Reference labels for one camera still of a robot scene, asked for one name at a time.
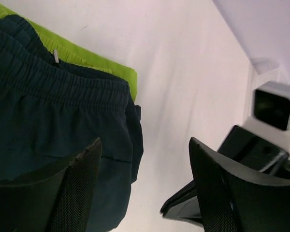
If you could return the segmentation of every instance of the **shorts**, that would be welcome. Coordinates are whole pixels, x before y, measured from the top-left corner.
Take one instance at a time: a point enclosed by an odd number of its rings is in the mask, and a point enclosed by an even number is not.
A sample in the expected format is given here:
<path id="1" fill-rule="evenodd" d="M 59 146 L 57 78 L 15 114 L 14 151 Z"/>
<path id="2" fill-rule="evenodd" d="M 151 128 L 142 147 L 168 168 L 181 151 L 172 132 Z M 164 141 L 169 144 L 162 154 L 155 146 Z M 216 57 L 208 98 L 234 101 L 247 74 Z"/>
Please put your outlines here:
<path id="1" fill-rule="evenodd" d="M 41 42 L 35 44 L 26 30 L 4 28 L 16 19 L 12 16 L 0 22 L 0 177 L 35 170 L 100 137 L 102 160 L 88 226 L 111 230 L 126 213 L 143 153 L 140 110 L 128 84 L 62 61 L 60 69 L 50 65 L 53 57 L 41 52 Z"/>

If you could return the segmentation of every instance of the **white wall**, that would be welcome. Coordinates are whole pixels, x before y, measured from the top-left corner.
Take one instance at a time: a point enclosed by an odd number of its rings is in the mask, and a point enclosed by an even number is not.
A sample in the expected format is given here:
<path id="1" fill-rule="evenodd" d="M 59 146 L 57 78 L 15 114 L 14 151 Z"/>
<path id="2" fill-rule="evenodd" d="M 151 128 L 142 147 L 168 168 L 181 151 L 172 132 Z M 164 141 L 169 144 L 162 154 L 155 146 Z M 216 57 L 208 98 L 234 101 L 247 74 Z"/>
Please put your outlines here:
<path id="1" fill-rule="evenodd" d="M 217 149 L 243 121 L 249 60 L 211 0 L 0 0 L 139 74 L 145 152 L 116 232 L 196 232 L 160 208 L 192 180 L 191 136 Z"/>
<path id="2" fill-rule="evenodd" d="M 213 0 L 259 73 L 290 79 L 290 0 Z"/>

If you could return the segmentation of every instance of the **pile of clothes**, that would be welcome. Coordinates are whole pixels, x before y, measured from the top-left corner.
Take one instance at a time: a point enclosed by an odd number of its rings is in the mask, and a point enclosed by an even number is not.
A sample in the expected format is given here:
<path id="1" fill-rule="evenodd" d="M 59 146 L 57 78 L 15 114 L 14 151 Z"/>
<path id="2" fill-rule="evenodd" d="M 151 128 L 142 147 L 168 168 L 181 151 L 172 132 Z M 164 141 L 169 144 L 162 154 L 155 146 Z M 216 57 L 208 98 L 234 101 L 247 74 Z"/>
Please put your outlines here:
<path id="1" fill-rule="evenodd" d="M 102 158 L 87 231 L 117 227 L 143 154 L 136 72 L 0 5 L 0 180 L 78 153 Z"/>

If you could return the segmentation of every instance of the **folded green garment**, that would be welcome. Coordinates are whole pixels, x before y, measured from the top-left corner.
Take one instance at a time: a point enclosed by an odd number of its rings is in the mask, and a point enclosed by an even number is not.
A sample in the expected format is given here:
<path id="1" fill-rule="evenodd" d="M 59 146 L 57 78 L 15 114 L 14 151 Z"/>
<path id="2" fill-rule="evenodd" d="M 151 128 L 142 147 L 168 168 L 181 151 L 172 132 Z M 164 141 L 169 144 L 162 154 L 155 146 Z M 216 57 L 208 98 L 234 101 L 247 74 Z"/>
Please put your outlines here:
<path id="1" fill-rule="evenodd" d="M 15 12 L 0 4 L 0 18 L 13 14 L 15 14 Z M 48 29 L 30 20 L 28 21 L 37 31 L 44 46 L 50 52 L 57 49 L 59 58 L 65 62 L 111 73 L 128 81 L 132 99 L 135 100 L 137 94 L 137 73 L 135 70 L 81 48 Z"/>

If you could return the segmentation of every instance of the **dark shorts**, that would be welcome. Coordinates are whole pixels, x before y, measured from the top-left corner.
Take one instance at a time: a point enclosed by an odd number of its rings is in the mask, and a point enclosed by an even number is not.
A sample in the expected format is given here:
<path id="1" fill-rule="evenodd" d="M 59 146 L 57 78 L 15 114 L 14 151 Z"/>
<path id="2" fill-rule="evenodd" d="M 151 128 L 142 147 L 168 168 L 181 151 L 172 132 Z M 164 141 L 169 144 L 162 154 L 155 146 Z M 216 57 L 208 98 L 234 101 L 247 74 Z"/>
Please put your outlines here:
<path id="1" fill-rule="evenodd" d="M 63 61 L 60 68 L 52 64 L 26 20 L 0 20 L 0 179 L 76 153 L 100 137 L 88 230 L 111 230 L 126 213 L 143 153 L 140 108 L 124 80 Z"/>

